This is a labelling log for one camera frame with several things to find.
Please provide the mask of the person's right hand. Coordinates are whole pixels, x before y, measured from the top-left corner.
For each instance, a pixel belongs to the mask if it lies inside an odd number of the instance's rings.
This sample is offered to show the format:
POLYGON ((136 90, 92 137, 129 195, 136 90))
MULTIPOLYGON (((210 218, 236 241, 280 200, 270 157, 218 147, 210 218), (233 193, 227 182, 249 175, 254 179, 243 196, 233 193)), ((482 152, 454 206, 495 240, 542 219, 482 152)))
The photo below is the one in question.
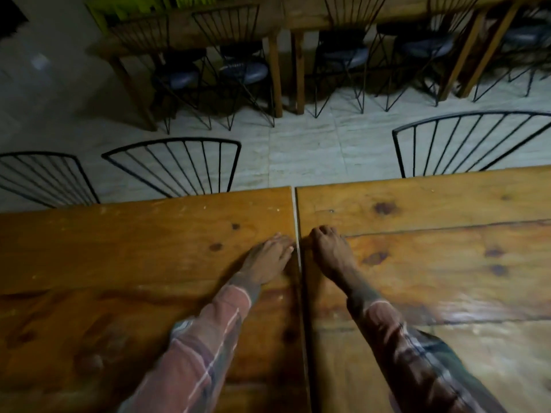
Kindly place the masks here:
POLYGON ((313 250, 313 256, 323 275, 341 290, 353 285, 359 278, 359 268, 347 240, 342 237, 339 250, 313 250))

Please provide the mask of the person's left hand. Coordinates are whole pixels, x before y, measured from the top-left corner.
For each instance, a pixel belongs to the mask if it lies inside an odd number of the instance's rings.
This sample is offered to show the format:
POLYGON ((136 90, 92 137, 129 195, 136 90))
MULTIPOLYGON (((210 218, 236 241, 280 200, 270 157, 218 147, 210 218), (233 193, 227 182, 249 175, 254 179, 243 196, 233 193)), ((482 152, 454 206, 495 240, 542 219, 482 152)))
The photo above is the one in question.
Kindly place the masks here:
POLYGON ((246 279, 259 286, 269 283, 286 268, 286 266, 269 265, 268 239, 264 242, 258 243, 249 251, 241 268, 238 270, 238 272, 246 279))

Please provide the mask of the person's right forearm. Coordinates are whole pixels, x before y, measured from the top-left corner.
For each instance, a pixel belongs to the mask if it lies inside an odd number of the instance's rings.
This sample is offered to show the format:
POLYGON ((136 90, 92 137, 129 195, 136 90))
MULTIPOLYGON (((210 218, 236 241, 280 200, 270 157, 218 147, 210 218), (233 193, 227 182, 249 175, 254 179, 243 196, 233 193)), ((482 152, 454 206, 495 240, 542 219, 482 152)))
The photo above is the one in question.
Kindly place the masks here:
POLYGON ((401 413, 507 413, 445 341, 410 326, 359 271, 339 287, 401 413))

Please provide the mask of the person's left forearm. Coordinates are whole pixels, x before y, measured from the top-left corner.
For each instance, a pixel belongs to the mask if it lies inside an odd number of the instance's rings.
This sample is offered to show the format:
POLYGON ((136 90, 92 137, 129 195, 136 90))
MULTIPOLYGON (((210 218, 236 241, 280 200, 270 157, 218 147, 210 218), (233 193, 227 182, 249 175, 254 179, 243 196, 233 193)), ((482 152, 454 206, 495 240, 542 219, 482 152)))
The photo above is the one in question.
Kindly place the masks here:
POLYGON ((116 413, 212 413, 260 290, 238 272, 196 317, 177 322, 167 350, 116 413))

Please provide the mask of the wooden dining table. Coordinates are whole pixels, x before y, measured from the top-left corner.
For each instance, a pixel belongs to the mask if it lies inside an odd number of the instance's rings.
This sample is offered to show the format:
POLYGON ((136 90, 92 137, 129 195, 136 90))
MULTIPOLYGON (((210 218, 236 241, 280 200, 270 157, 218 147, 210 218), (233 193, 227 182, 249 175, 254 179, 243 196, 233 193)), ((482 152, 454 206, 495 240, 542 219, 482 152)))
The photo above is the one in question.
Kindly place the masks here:
POLYGON ((160 54, 169 47, 178 50, 208 48, 266 38, 274 116, 283 116, 278 50, 278 35, 285 22, 283 0, 231 0, 187 10, 172 9, 135 21, 136 25, 131 21, 123 23, 138 30, 135 49, 128 48, 112 28, 110 34, 87 47, 86 53, 108 62, 141 117, 145 130, 155 132, 158 127, 121 58, 160 54))
MULTIPOLYGON (((470 73, 469 79, 463 84, 459 96, 465 98, 469 95, 477 79, 481 76, 484 67, 495 52, 499 41, 510 26, 514 15, 521 5, 532 0, 478 0, 474 6, 466 7, 466 10, 474 10, 471 21, 467 25, 467 35, 460 44, 461 50, 455 60, 453 68, 445 75, 445 79, 439 86, 438 99, 445 101, 460 74, 465 68, 465 62, 471 53, 477 34, 482 26, 482 21, 491 6, 509 1, 505 15, 499 19, 498 28, 491 35, 480 62, 470 73)), ((297 115, 305 112, 305 60, 303 55, 304 34, 306 32, 326 30, 330 25, 330 17, 325 6, 325 0, 283 0, 284 28, 289 30, 292 39, 292 52, 294 78, 295 78, 295 111, 297 115)), ((379 13, 375 22, 408 21, 420 19, 428 15, 429 3, 427 0, 386 0, 382 5, 382 13, 379 13)))

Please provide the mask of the yellow-green bench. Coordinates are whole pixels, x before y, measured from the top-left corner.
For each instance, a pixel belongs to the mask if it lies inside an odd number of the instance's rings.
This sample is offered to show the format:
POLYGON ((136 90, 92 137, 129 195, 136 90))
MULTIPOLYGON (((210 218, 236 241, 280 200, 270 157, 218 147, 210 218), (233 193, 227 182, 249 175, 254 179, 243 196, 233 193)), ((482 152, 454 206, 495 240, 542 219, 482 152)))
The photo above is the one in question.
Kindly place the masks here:
POLYGON ((130 18, 162 13, 173 9, 189 9, 212 5, 219 0, 86 0, 85 6, 102 34, 130 18))

